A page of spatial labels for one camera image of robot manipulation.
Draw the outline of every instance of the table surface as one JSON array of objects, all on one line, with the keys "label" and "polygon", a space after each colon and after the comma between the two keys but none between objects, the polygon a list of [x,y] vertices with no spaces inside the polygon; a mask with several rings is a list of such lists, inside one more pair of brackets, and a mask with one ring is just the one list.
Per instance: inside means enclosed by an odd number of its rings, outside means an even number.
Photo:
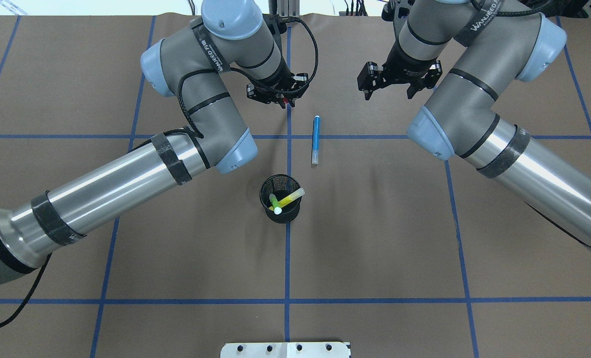
[{"label": "table surface", "polygon": [[[246,79],[223,75],[258,157],[55,252],[31,302],[0,329],[0,357],[217,357],[227,342],[285,340],[351,342],[354,357],[591,357],[591,253],[461,159],[408,140],[429,91],[406,100],[393,86],[364,100],[355,78],[384,61],[389,23],[304,19],[320,68],[296,107],[247,100]],[[494,109],[591,176],[591,20],[559,21],[566,52]],[[1,16],[0,207],[184,125],[177,102],[144,84],[139,56],[188,22]],[[291,69],[311,72],[303,28],[283,40]],[[463,50],[446,47],[445,72]],[[288,225],[258,200],[276,173],[307,192]],[[0,321],[33,280],[0,286]]]}]

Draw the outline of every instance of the blue joint cap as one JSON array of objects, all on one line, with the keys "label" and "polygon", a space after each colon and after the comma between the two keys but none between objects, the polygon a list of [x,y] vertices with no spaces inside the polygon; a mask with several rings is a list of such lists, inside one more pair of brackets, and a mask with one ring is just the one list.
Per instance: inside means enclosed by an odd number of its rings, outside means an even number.
[{"label": "blue joint cap", "polygon": [[236,142],[236,145],[218,162],[216,169],[218,169],[220,174],[227,174],[249,163],[257,155],[258,147],[256,147],[254,137],[249,131],[249,128],[247,128],[245,133]]},{"label": "blue joint cap", "polygon": [[205,0],[200,13],[207,30],[223,39],[248,38],[264,23],[254,0]]},{"label": "blue joint cap", "polygon": [[523,71],[516,77],[522,82],[529,82],[539,77],[546,68],[560,54],[566,45],[568,35],[552,21],[545,18],[541,13],[541,27],[539,27],[539,36],[537,36],[534,49],[530,59],[525,64]]},{"label": "blue joint cap", "polygon": [[170,91],[168,83],[165,81],[161,64],[161,44],[163,40],[164,38],[143,52],[143,55],[141,55],[141,70],[147,82],[150,82],[158,93],[165,97],[171,97],[174,93]]},{"label": "blue joint cap", "polygon": [[469,3],[470,0],[435,0],[436,2],[442,2],[444,4],[466,4]]},{"label": "blue joint cap", "polygon": [[426,106],[422,106],[407,129],[408,137],[442,161],[455,155],[450,140]]}]

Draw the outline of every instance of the green marker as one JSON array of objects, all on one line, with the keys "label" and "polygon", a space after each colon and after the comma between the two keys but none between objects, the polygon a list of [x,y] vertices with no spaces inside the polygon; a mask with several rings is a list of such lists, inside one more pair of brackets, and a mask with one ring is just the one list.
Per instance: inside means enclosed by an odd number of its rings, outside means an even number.
[{"label": "green marker", "polygon": [[272,193],[270,193],[269,200],[271,202],[271,206],[273,206],[273,213],[276,215],[282,213],[282,208],[280,208],[280,206],[278,205],[278,198]]}]

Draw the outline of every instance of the blue marker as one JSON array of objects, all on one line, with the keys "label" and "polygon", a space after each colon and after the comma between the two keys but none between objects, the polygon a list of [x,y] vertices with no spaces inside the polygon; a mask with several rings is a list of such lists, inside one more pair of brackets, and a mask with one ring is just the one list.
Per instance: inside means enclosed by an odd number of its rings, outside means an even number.
[{"label": "blue marker", "polygon": [[320,147],[320,116],[313,119],[313,141],[311,149],[311,164],[318,165],[318,148]]}]

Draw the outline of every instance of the black cup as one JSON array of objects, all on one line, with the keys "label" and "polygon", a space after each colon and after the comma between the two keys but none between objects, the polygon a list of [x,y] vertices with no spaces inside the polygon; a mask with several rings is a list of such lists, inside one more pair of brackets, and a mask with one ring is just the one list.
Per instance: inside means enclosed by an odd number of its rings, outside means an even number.
[{"label": "black cup", "polygon": [[269,195],[272,193],[280,201],[298,189],[300,189],[300,184],[289,175],[276,174],[266,179],[260,188],[260,202],[268,218],[278,224],[286,224],[296,218],[297,214],[300,213],[300,201],[302,197],[297,198],[282,208],[282,213],[276,215],[273,213],[273,210],[269,209],[272,206]]}]

